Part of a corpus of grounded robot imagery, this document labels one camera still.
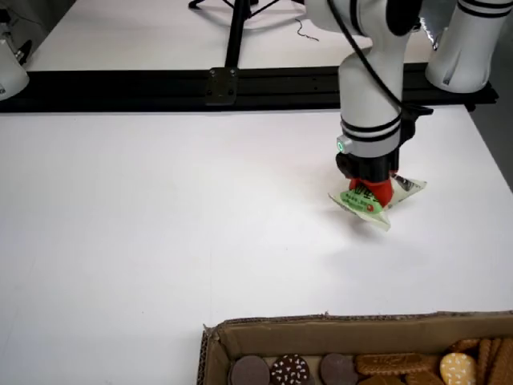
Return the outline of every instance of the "black metal rail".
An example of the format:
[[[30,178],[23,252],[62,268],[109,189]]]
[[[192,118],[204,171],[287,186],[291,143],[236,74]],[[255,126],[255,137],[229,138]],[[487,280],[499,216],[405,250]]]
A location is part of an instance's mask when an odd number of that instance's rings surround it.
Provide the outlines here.
[[[403,99],[422,105],[495,103],[490,84],[473,94],[433,87],[425,63],[405,65]],[[210,71],[31,72],[0,112],[251,111],[339,108],[336,67],[238,70],[234,103],[207,103]]]

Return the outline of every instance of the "chocolate cookie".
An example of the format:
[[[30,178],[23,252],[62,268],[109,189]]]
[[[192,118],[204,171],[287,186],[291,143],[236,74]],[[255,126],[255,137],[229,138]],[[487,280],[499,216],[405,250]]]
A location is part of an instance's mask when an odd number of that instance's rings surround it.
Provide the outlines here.
[[[269,385],[269,367],[260,357],[246,355],[239,359],[230,372],[232,385]]]
[[[310,378],[310,369],[299,355],[284,355],[271,367],[273,385],[301,385]]]
[[[337,353],[326,355],[321,361],[320,372],[325,385],[355,385],[358,382],[351,356]]]
[[[442,360],[442,357],[439,355],[425,355],[424,361],[426,361],[426,364],[428,366],[428,371],[432,371],[435,374],[438,374],[440,372],[440,361]]]

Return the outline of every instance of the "metal bracket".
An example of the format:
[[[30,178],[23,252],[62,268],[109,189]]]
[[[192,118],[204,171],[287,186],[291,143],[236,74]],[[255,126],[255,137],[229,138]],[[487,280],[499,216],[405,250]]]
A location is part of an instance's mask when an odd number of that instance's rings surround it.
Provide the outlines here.
[[[237,99],[238,82],[238,68],[211,68],[208,72],[205,104],[207,106],[232,106]]]

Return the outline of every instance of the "cookie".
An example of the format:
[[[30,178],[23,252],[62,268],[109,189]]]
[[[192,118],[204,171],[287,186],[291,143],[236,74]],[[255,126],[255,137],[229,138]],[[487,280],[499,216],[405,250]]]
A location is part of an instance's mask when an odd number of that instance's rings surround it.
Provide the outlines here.
[[[375,375],[358,385],[404,385],[404,382],[393,375]]]
[[[476,373],[477,385],[487,383],[488,359],[491,352],[491,340],[484,338],[479,343],[478,370]]]
[[[440,362],[440,375],[446,385],[475,385],[476,367],[469,355],[450,353]]]
[[[513,339],[505,338],[491,368],[488,385],[513,383]]]
[[[490,378],[491,368],[494,366],[495,358],[497,357],[497,352],[499,351],[502,341],[502,339],[496,338],[491,342],[490,357],[488,358],[487,365],[487,378]]]
[[[233,365],[229,378],[232,385],[269,385],[269,367],[260,357],[247,355]]]
[[[443,381],[435,373],[429,371],[406,375],[406,383],[408,385],[443,385]]]
[[[449,346],[449,351],[454,353],[463,353],[464,351],[469,351],[470,349],[478,347],[480,341],[481,340],[479,338],[460,339]]]
[[[271,366],[273,385],[301,385],[310,378],[310,369],[299,355],[284,355]]]
[[[348,355],[326,355],[321,361],[320,372],[325,385],[355,385],[358,382],[353,357]]]
[[[363,375],[405,375],[429,370],[423,355],[405,353],[397,355],[359,355],[356,369]]]

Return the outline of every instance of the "green label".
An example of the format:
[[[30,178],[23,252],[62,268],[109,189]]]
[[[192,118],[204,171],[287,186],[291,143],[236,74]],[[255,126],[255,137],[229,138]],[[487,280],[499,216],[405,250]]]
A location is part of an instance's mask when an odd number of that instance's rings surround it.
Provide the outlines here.
[[[383,207],[373,193],[363,184],[354,190],[341,192],[340,199],[354,211],[361,213],[377,214],[383,211]]]

